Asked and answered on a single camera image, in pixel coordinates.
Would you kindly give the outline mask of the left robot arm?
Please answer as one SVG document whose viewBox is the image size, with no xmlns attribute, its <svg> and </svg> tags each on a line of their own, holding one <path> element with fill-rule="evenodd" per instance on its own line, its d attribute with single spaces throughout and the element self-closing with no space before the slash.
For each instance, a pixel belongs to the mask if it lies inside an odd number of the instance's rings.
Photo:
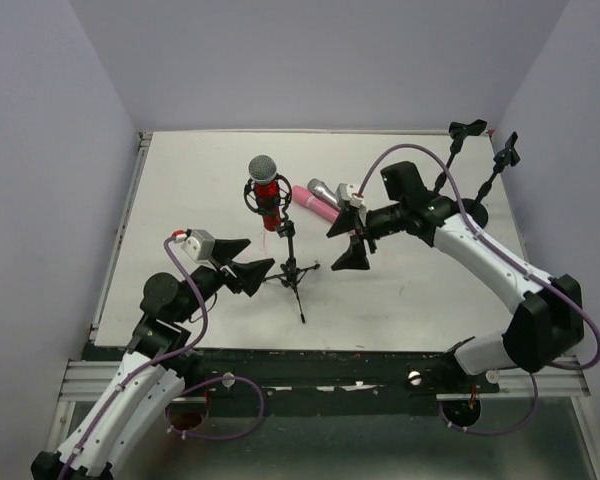
<svg viewBox="0 0 600 480">
<path fill-rule="evenodd" d="M 31 465 L 36 479 L 111 479 L 125 454 L 171 401 L 183 394 L 194 349 L 209 328 L 209 298 L 222 288 L 254 296 L 272 258 L 239 263 L 247 239 L 219 240 L 205 230 L 178 230 L 163 248 L 181 273 L 152 275 L 142 316 L 116 373 L 74 432 Z"/>
</svg>

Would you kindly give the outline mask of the red glitter microphone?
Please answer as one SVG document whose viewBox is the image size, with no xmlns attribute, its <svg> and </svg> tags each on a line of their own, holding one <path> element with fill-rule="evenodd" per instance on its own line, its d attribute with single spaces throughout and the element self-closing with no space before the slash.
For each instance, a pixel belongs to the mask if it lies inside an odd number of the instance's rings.
<svg viewBox="0 0 600 480">
<path fill-rule="evenodd" d="M 253 184 L 257 211 L 263 218 L 264 228 L 275 232 L 280 220 L 280 188 L 277 166 L 267 155 L 254 157 L 248 165 L 248 173 Z"/>
</svg>

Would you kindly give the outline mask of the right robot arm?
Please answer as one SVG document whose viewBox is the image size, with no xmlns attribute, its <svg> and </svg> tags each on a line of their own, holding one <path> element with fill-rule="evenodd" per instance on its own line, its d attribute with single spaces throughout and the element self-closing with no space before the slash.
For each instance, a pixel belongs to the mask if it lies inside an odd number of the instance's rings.
<svg viewBox="0 0 600 480">
<path fill-rule="evenodd" d="M 357 194 L 344 200 L 327 235 L 349 234 L 349 247 L 331 268 L 369 269 L 367 256 L 377 241 L 400 232 L 459 262 L 503 302 L 512 320 L 502 333 L 452 347 L 446 354 L 452 368 L 466 376 L 508 368 L 536 373 L 583 339 L 581 288 L 574 278 L 553 277 L 512 255 L 464 218 L 456 201 L 428 190 L 414 163 L 385 167 L 381 177 L 390 205 L 368 210 Z"/>
</svg>

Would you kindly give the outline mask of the black tripod microphone stand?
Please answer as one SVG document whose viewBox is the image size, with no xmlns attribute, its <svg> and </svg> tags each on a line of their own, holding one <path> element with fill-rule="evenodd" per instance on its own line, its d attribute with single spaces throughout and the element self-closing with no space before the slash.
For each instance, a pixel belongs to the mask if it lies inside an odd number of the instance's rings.
<svg viewBox="0 0 600 480">
<path fill-rule="evenodd" d="M 308 272 L 318 270 L 321 265 L 316 262 L 314 265 L 309 267 L 300 268 L 297 264 L 295 255 L 295 244 L 294 238 L 296 235 L 296 229 L 294 222 L 290 219 L 288 214 L 289 206 L 292 202 L 292 187 L 289 181 L 282 175 L 278 174 L 278 184 L 280 188 L 280 220 L 281 224 L 276 228 L 275 233 L 287 242 L 287 259 L 280 264 L 280 272 L 275 275 L 270 275 L 265 278 L 264 282 L 278 281 L 284 288 L 290 289 L 296 298 L 296 302 L 299 310 L 299 317 L 302 324 L 306 323 L 306 317 L 304 314 L 303 306 L 299 294 L 299 284 L 304 279 Z M 253 184 L 249 179 L 246 181 L 243 190 L 243 200 L 247 208 L 252 212 L 263 218 L 257 211 L 257 205 L 255 200 L 255 194 L 253 191 Z"/>
</svg>

